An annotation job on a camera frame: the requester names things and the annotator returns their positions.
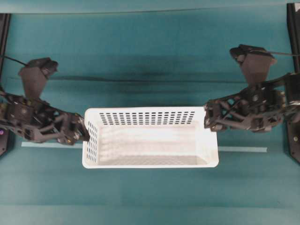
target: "metal bracket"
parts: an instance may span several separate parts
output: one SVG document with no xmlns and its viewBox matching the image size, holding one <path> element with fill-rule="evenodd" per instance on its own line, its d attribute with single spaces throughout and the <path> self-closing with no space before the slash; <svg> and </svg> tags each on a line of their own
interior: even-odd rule
<svg viewBox="0 0 300 225">
<path fill-rule="evenodd" d="M 287 136 L 291 156 L 300 162 L 300 122 L 287 123 Z"/>
<path fill-rule="evenodd" d="M 0 128 L 0 156 L 7 150 L 8 133 L 8 130 Z"/>
</svg>

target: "screw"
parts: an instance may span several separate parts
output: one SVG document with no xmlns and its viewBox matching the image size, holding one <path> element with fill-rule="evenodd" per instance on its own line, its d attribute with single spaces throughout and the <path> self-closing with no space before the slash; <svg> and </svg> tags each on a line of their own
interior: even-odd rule
<svg viewBox="0 0 300 225">
<path fill-rule="evenodd" d="M 79 133 L 75 132 L 75 133 L 74 133 L 74 139 L 78 140 L 79 137 L 80 137 Z"/>
<path fill-rule="evenodd" d="M 21 110 L 21 113 L 22 113 L 22 114 L 26 114 L 26 113 L 27 113 L 27 109 L 22 109 L 22 110 Z"/>
<path fill-rule="evenodd" d="M 254 95 L 254 96 L 252 97 L 252 100 L 253 100 L 254 102 L 256 102 L 256 101 L 258 100 L 258 95 Z"/>
</svg>

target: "metal frame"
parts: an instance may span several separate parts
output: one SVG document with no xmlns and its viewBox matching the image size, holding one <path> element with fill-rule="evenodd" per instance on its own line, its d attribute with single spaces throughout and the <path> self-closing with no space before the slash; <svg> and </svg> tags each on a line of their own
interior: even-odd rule
<svg viewBox="0 0 300 225">
<path fill-rule="evenodd" d="M 6 40 L 8 37 L 8 29 L 11 14 L 0 14 L 0 54 L 5 54 Z M 0 58 L 0 79 L 2 74 L 4 58 Z M 0 155 L 7 150 L 8 130 L 0 129 Z"/>
<path fill-rule="evenodd" d="M 299 3 L 287 4 L 287 27 L 293 54 L 300 54 L 300 8 Z M 300 72 L 300 56 L 293 57 L 295 72 Z M 300 163 L 300 122 L 286 123 L 289 151 Z"/>
</svg>

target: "cable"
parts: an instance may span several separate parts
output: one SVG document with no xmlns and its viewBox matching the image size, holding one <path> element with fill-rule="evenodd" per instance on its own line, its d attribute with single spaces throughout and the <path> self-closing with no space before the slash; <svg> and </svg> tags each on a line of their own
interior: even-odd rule
<svg viewBox="0 0 300 225">
<path fill-rule="evenodd" d="M 284 53 L 284 52 L 270 52 L 270 51 L 261 51 L 261 50 L 251 50 L 252 52 L 257 52 L 257 53 L 270 53 L 270 54 L 274 54 L 274 55 L 287 55 L 287 56 L 300 56 L 300 54 L 292 54 L 292 53 Z"/>
<path fill-rule="evenodd" d="M 27 64 L 26 64 L 26 63 L 23 63 L 23 62 L 21 62 L 21 61 L 19 61 L 19 60 L 16 60 L 16 59 L 10 58 L 10 57 L 8 57 L 8 56 L 6 56 L 6 55 L 0 55 L 0 57 L 1 57 L 1 58 L 5 58 L 5 59 L 8 59 L 8 60 L 15 61 L 15 62 L 17 62 L 17 63 L 20 63 L 20 64 L 22 64 L 23 66 L 27 66 Z"/>
<path fill-rule="evenodd" d="M 283 53 L 283 52 L 268 52 L 275 55 L 288 55 L 288 56 L 300 56 L 300 54 L 291 54 L 291 53 Z"/>
</svg>

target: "teal background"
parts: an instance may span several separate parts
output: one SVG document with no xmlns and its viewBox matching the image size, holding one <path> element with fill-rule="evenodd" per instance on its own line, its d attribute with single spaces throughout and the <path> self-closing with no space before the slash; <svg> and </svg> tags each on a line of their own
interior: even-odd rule
<svg viewBox="0 0 300 225">
<path fill-rule="evenodd" d="M 66 10 L 62 1 L 54 7 L 57 2 L 56 11 L 45 7 L 48 13 Z M 165 3 L 149 5 L 164 10 Z M 230 48 L 248 44 L 291 52 L 284 1 L 187 5 L 196 3 L 203 8 L 14 14 L 6 54 L 58 61 L 42 99 L 84 114 L 90 107 L 203 105 L 247 85 Z M 113 10 L 103 5 L 87 11 L 126 11 L 118 2 Z M 140 3 L 143 11 L 149 5 Z M 13 0 L 2 10 L 23 7 L 28 13 L 29 6 Z M 38 6 L 29 12 L 38 12 Z M 293 71 L 292 58 L 276 58 L 269 79 Z M 7 92 L 23 94 L 20 68 L 5 60 Z M 285 126 L 265 134 L 233 130 L 217 136 L 220 146 L 268 152 L 220 152 L 219 165 L 207 169 L 88 170 L 79 149 L 25 148 L 21 138 L 11 139 L 11 149 L 0 158 L 0 224 L 298 225 L 300 168 L 287 153 Z"/>
</svg>

